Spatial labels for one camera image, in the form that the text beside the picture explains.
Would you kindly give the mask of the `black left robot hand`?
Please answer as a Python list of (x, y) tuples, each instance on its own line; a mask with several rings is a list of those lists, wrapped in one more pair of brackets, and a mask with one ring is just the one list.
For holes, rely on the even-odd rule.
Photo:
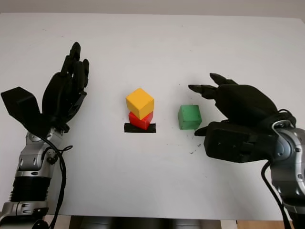
[(75, 42), (61, 71), (54, 74), (42, 98), (42, 114), (51, 126), (67, 133), (67, 123), (77, 114), (87, 95), (89, 61), (80, 60), (81, 46)]

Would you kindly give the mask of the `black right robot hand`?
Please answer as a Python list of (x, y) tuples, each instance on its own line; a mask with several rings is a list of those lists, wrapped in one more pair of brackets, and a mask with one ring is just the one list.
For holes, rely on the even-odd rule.
[(188, 88), (207, 100), (214, 100), (217, 109), (227, 118), (226, 123), (278, 138), (268, 127), (260, 126), (262, 121), (278, 112), (268, 96), (254, 86), (238, 84), (217, 73), (209, 75), (217, 86), (190, 84)]

